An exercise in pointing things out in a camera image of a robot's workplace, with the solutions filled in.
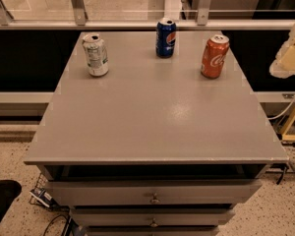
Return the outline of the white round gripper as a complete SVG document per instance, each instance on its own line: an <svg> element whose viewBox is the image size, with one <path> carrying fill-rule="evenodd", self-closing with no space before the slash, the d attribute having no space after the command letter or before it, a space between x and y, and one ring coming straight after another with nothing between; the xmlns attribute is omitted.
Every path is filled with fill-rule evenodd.
<svg viewBox="0 0 295 236"><path fill-rule="evenodd" d="M286 79L295 75L295 24L269 67L272 76Z"/></svg>

